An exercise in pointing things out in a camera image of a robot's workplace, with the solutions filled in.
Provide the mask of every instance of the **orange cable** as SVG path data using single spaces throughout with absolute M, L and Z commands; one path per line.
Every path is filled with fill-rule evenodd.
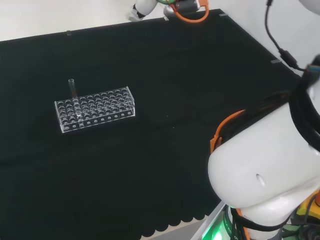
M 245 111 L 245 110 L 241 110 L 241 111 L 237 111 L 237 112 L 235 112 L 235 113 L 233 113 L 233 114 L 231 114 L 230 116 L 228 116 L 225 120 L 223 120 L 221 123 L 220 123 L 220 125 L 218 126 L 218 128 L 216 129 L 216 132 L 215 132 L 215 135 L 214 135 L 214 137 L 213 137 L 213 139 L 210 141 L 210 150 L 211 150 L 211 153 L 214 151 L 214 146 L 215 146 L 215 144 L 216 144 L 216 141 L 218 140 L 218 138 L 219 138 L 219 134 L 220 134 L 220 131 L 221 131 L 221 129 L 223 128 L 223 126 L 224 125 L 226 125 L 231 119 L 233 119 L 233 118 L 235 118 L 236 116 L 238 116 L 239 114 L 241 114 L 243 111 Z
M 188 19 L 184 16 L 182 16 L 176 9 L 175 5 L 174 4 L 170 4 L 170 7 L 173 9 L 174 11 L 174 14 L 177 16 L 177 18 L 179 18 L 180 20 L 186 22 L 186 23 L 189 23 L 189 24 L 198 24 L 198 23 L 201 23 L 203 22 L 209 15 L 209 2 L 208 0 L 199 0 L 199 4 L 200 4 L 200 7 L 205 7 L 205 13 L 204 13 L 204 16 L 200 19 L 196 19 L 196 20 L 193 20 L 193 19 Z

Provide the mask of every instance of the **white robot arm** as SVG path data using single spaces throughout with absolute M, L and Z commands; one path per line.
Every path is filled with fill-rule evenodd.
M 156 5 L 165 4 L 163 14 L 167 17 L 177 16 L 182 21 L 187 23 L 196 24 L 200 23 L 209 15 L 209 2 L 208 0 L 136 0 L 130 11 L 126 14 L 128 20 L 138 22 L 149 15 L 156 7 Z M 181 14 L 195 13 L 205 7 L 205 14 L 202 18 L 191 20 Z

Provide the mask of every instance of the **metal clip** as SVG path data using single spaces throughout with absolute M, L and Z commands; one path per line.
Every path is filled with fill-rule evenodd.
M 275 59 L 271 61 L 272 64 L 277 64 L 277 63 L 281 63 L 281 60 L 279 59 Z

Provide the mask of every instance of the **test tube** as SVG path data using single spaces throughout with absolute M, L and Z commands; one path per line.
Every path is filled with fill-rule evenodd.
M 77 92 L 76 92 L 76 85 L 75 85 L 75 80 L 69 79 L 69 87 L 71 90 L 71 95 L 73 99 L 77 98 Z

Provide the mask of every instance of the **black tablecloth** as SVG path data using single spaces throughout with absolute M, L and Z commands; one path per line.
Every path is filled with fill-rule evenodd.
M 221 13 L 0 42 L 1 240 L 135 240 L 210 214 L 218 124 L 297 80 Z M 79 96 L 128 86 L 136 117 L 62 134 L 71 78 Z

